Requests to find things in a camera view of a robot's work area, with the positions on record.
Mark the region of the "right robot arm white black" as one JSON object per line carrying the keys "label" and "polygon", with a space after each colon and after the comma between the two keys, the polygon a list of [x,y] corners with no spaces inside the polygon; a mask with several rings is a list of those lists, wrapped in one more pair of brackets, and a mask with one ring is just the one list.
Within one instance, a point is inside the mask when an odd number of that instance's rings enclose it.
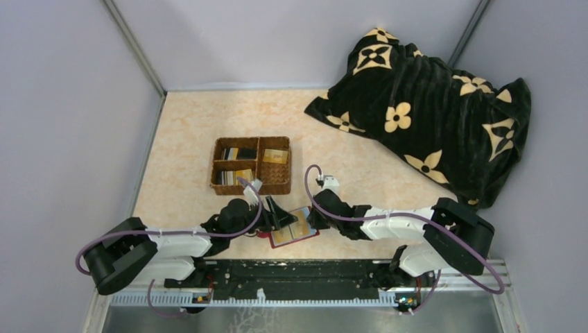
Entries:
{"label": "right robot arm white black", "polygon": [[351,240],[401,239],[393,262],[417,276],[445,268],[479,276],[485,270],[494,226],[468,206],[439,198],[431,207],[386,211],[371,205],[350,206],[330,189],[312,197],[311,225],[335,228]]}

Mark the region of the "red leather card holder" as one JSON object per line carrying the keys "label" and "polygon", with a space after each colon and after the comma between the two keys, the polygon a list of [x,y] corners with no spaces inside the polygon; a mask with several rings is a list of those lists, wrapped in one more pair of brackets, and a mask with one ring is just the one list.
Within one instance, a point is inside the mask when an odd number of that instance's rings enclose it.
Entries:
{"label": "red leather card holder", "polygon": [[297,218],[296,222],[280,230],[258,232],[256,237],[269,240],[271,248],[281,248],[320,235],[320,231],[306,220],[310,215],[310,207],[301,207],[291,213]]}

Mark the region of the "brown wicker basket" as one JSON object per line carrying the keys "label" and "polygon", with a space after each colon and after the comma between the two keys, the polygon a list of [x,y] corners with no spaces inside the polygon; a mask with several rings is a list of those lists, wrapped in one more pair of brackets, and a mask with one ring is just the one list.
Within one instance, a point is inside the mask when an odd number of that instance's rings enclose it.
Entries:
{"label": "brown wicker basket", "polygon": [[[222,160],[221,153],[229,147],[255,148],[257,158],[255,160]],[[286,164],[273,164],[262,162],[265,149],[287,150],[289,152]],[[216,173],[218,171],[237,171],[241,169],[252,169],[255,179],[262,181],[259,193],[262,195],[286,195],[291,192],[292,176],[292,150],[291,141],[285,136],[274,137],[221,137],[215,141],[214,152],[211,161],[211,173],[209,186],[217,195],[231,196],[241,195],[242,187],[220,186],[216,184]]]}

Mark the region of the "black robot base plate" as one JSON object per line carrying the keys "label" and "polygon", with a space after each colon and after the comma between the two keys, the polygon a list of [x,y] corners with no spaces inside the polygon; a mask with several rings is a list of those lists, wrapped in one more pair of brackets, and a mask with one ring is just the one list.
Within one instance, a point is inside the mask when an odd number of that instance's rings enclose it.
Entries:
{"label": "black robot base plate", "polygon": [[435,276],[412,277],[389,259],[261,260],[197,259],[183,280],[166,279],[168,289],[203,288],[213,300],[376,300],[382,291],[432,286]]}

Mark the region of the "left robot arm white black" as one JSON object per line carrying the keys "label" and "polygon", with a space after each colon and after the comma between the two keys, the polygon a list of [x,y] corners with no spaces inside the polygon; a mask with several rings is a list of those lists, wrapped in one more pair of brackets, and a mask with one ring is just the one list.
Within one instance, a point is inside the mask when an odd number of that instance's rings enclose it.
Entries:
{"label": "left robot arm white black", "polygon": [[77,261],[86,263],[99,294],[110,295],[132,283],[183,281],[197,271],[198,260],[227,250],[231,240],[278,231],[297,220],[271,196],[263,205],[232,199],[191,230],[156,230],[130,217],[84,247]]}

